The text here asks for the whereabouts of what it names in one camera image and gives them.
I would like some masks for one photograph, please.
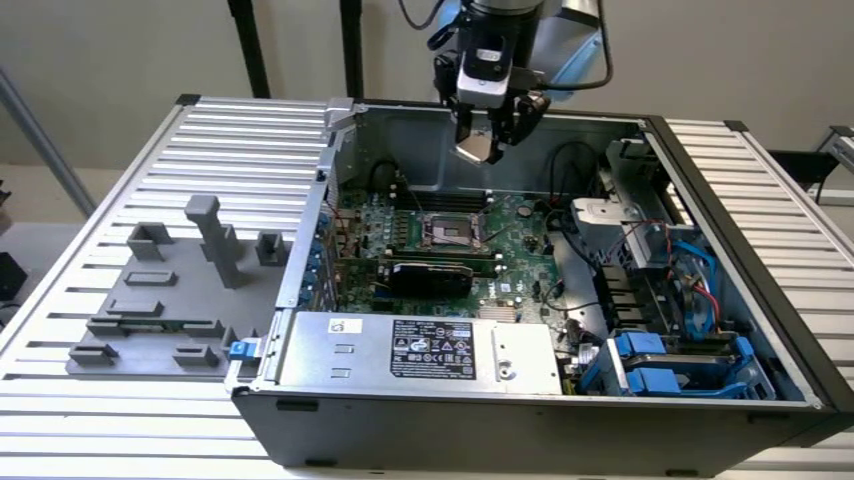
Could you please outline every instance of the blue plastic latch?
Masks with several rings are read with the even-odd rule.
[[[656,333],[628,332],[624,333],[623,336],[628,337],[632,354],[640,355],[651,353],[663,355],[667,353],[664,344],[661,343],[661,337]]]
[[[752,357],[752,345],[750,344],[750,340],[747,340],[747,338],[737,337],[735,339],[735,350],[737,350],[737,354],[744,360],[750,360],[750,358]]]
[[[628,343],[628,335],[617,335],[613,338],[613,343],[616,344],[616,353],[620,357],[627,357],[631,355],[631,343]]]
[[[317,215],[317,230],[323,230],[329,225],[329,216],[320,212]]]
[[[309,255],[316,255],[323,252],[323,244],[317,240],[310,241],[310,247],[308,249]]]
[[[252,360],[254,358],[254,342],[232,342],[228,349],[228,360]]]
[[[681,393],[676,374],[664,368],[636,368],[625,374],[635,395],[675,396]]]

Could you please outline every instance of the warning label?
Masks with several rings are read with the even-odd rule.
[[[395,320],[391,374],[404,378],[475,380],[471,323]]]

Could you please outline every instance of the slotted aluminum surface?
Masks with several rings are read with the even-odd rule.
[[[68,346],[81,339],[85,318],[128,259],[122,242],[136,221],[164,221],[172,235],[192,236],[180,210],[192,193],[210,192],[220,195],[222,220],[241,238],[260,228],[292,235],[300,186],[327,142],[324,109],[321,103],[202,98],[169,113],[0,334],[0,476],[376,478],[273,464],[218,383],[74,380],[64,370]],[[843,433],[816,448],[767,450],[716,478],[850,479],[852,450],[854,433]],[[385,477],[493,475],[389,472]]]
[[[827,355],[854,384],[854,246],[748,133],[669,127]]]

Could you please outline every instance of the wire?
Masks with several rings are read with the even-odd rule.
[[[604,261],[605,262],[611,261],[611,256],[613,255],[613,253],[616,251],[615,250],[616,247],[623,244],[623,242],[628,238],[628,235],[632,234],[632,232],[637,229],[637,227],[640,227],[640,225],[659,224],[659,225],[661,225],[664,227],[664,237],[667,239],[667,266],[669,266],[669,264],[672,263],[672,240],[669,238],[669,226],[667,225],[667,222],[664,222],[663,220],[655,219],[655,218],[649,218],[649,219],[640,220],[640,221],[633,222],[633,223],[635,223],[635,226],[631,227],[625,233],[623,233],[623,235],[613,242],[613,245],[611,245],[611,247],[608,248],[607,253],[604,255]]]
[[[563,199],[563,188],[565,187],[565,178],[568,174],[568,169],[563,173],[563,181],[560,182],[560,193],[557,194],[557,198],[555,200],[555,163],[557,160],[557,155],[560,154],[560,152],[565,147],[583,147],[591,154],[592,167],[593,169],[596,168],[597,153],[596,153],[596,150],[592,148],[592,146],[589,146],[587,142],[581,140],[569,140],[568,142],[564,142],[560,145],[557,145],[551,150],[551,153],[548,154],[548,158],[545,159],[545,161],[548,162],[548,201],[549,202],[559,202]],[[573,159],[571,160],[569,166],[575,169],[575,173],[580,177],[581,173],[577,168],[577,164],[573,162]],[[589,195],[589,184],[587,185],[587,192],[584,192],[584,195]]]
[[[377,161],[373,162],[373,165],[371,165],[371,170],[368,171],[368,183],[367,183],[368,191],[373,190],[373,176],[376,175],[376,169],[383,165],[393,165],[395,170],[399,167],[397,162],[391,158],[380,158]]]
[[[432,21],[436,18],[436,14],[439,13],[439,9],[441,8],[441,4],[444,3],[444,0],[437,0],[436,4],[432,6],[432,10],[429,11],[429,15],[427,15],[427,19],[424,20],[423,23],[415,23],[412,21],[412,17],[409,17],[409,12],[407,12],[405,10],[405,5],[403,4],[403,0],[397,0],[397,6],[400,7],[400,13],[403,13],[403,18],[405,20],[405,23],[409,24],[409,27],[412,27],[415,30],[424,30],[429,24],[432,23]]]
[[[560,92],[575,92],[577,90],[592,90],[593,88],[604,87],[611,83],[613,78],[613,60],[611,58],[611,42],[608,40],[608,28],[604,22],[604,2],[596,0],[596,7],[599,9],[599,30],[601,30],[601,49],[604,54],[604,78],[595,82],[573,83],[573,84],[553,84],[543,83],[537,87],[543,90],[556,90]]]
[[[827,181],[827,177],[822,179],[822,183],[818,184],[818,190],[815,191],[815,205],[820,205],[822,201],[822,191],[824,190],[824,182]]]
[[[584,263],[589,266],[589,268],[593,269],[593,271],[599,268],[599,265],[596,264],[596,262],[592,261],[592,259],[584,254],[584,252],[581,252],[581,248],[575,244],[575,242],[572,241],[572,237],[569,237],[569,234],[567,233],[567,228],[563,225],[563,217],[560,217],[557,219],[559,223],[560,223],[560,234],[563,235],[563,239],[565,240],[565,243],[569,244],[569,248],[572,249],[572,251],[575,252],[575,255],[577,255],[577,257],[584,261]]]
[[[592,307],[593,305],[599,305],[599,302],[587,302],[576,307],[555,307],[551,302],[548,301],[548,299],[551,298],[551,292],[555,291],[555,289],[557,288],[557,285],[563,284],[563,280],[559,280],[557,283],[555,283],[551,288],[545,291],[545,295],[543,295],[543,305],[548,306],[548,308],[551,308],[552,310],[557,311],[557,312],[573,312],[576,310],[581,310],[587,307]]]
[[[720,321],[720,305],[717,304],[717,299],[711,293],[708,293],[708,290],[705,290],[699,285],[693,285],[693,291],[703,297],[705,297],[705,300],[708,300],[708,303],[711,303],[711,309],[713,311],[712,325],[717,326],[717,323]]]
[[[421,207],[421,202],[417,200],[417,195],[415,195],[415,192],[409,188],[409,179],[405,178],[405,175],[403,175],[403,173],[400,174],[400,179],[405,184],[405,191],[409,192],[409,195],[412,195],[412,200],[415,200],[415,205],[417,205],[417,211],[424,213],[424,207]]]
[[[341,216],[337,213],[337,210],[335,210],[335,207],[332,206],[329,201],[324,200],[324,202],[325,206],[329,207],[329,210],[332,210],[332,216],[335,217],[335,220],[337,220],[337,223],[340,223],[341,225],[341,231],[344,232],[344,248],[347,248],[347,245],[349,245],[349,235],[347,234],[347,226],[344,225],[344,220],[341,219]]]
[[[575,245],[575,242],[572,241],[572,238],[569,237],[569,234],[565,232],[564,229],[560,229],[560,233],[563,234],[563,239],[565,240],[565,243],[569,244],[569,248],[575,252],[575,255],[577,255],[577,258],[580,258],[584,261],[584,263],[589,266],[589,268],[592,268],[593,270],[599,268],[599,265],[596,265],[596,262],[593,262],[589,259],[589,257],[584,254],[584,252],[581,252],[580,247]]]

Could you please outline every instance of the black cable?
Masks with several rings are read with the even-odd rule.
[[[581,147],[583,149],[585,149],[589,152],[591,155],[591,159],[592,159],[592,168],[593,168],[593,177],[595,177],[595,169],[596,169],[596,157],[597,157],[597,153],[596,150],[592,148],[592,146],[581,141],[581,140],[569,140],[568,142],[563,142],[560,145],[557,145],[552,150],[551,153],[548,154],[548,158],[547,158],[547,162],[548,162],[548,200],[552,199],[552,197],[555,196],[555,164],[557,163],[557,155],[560,154],[560,152],[563,151],[564,148],[567,147]],[[575,168],[575,172],[577,174],[577,176],[581,176],[580,170],[577,168],[577,165],[575,164],[575,158],[571,159],[571,164],[569,164],[573,168]],[[563,173],[563,180],[560,182],[560,193],[557,194],[557,199],[563,198],[563,189],[565,188],[565,175],[568,173],[568,169],[567,171],[564,171]],[[589,195],[589,185],[587,186],[587,192],[584,192],[585,195]]]
[[[395,169],[397,168],[397,162],[393,161],[391,158],[380,158],[377,161],[373,162],[373,165],[371,165],[371,170],[368,171],[368,182],[367,182],[368,191],[373,190],[373,175],[376,175],[376,169],[383,165],[393,165]]]
[[[405,5],[403,4],[403,0],[397,0],[400,13],[403,13],[403,18],[405,20],[405,23],[409,24],[409,27],[412,27],[415,30],[424,30],[435,20],[436,14],[439,13],[439,9],[441,8],[443,3],[444,3],[444,0],[436,1],[436,4],[432,6],[432,10],[429,11],[429,15],[427,16],[427,19],[424,20],[423,23],[417,24],[412,21],[412,17],[409,17],[409,12],[407,12],[405,10]]]
[[[596,0],[596,7],[599,8],[599,29],[601,30],[601,49],[604,54],[604,78],[595,82],[587,83],[569,83],[569,84],[553,84],[543,83],[537,85],[537,88],[543,90],[557,90],[561,92],[573,92],[577,90],[592,90],[593,88],[604,87],[613,78],[613,60],[611,59],[611,42],[608,41],[608,29],[604,23],[604,8],[601,6],[604,2]]]
[[[561,307],[555,307],[551,302],[548,301],[548,299],[551,298],[551,292],[555,291],[555,288],[557,288],[557,285],[560,285],[563,282],[557,282],[555,283],[551,288],[548,289],[548,291],[545,292],[545,295],[543,295],[543,305],[547,305],[548,308],[551,308],[552,310],[557,311],[557,312],[573,312],[575,310],[581,310],[583,308],[587,307],[592,307],[593,305],[599,305],[599,302],[588,302],[584,303],[583,305],[579,305],[577,307],[569,307],[569,308],[561,308]]]
[[[824,190],[824,182],[827,181],[827,177],[822,179],[822,183],[818,184],[818,191],[815,192],[815,205],[820,205],[822,201],[822,191]]]
[[[572,237],[569,237],[568,232],[565,231],[565,225],[563,224],[563,217],[557,218],[557,221],[560,223],[560,233],[563,234],[563,238],[565,239],[565,243],[569,244],[569,248],[572,249],[572,251],[575,252],[575,255],[577,255],[577,257],[584,261],[584,263],[589,266],[589,268],[593,269],[593,271],[599,268],[599,265],[596,265],[596,262],[592,261],[592,259],[584,254],[584,252],[581,252],[580,247],[575,244],[575,242],[572,241]]]

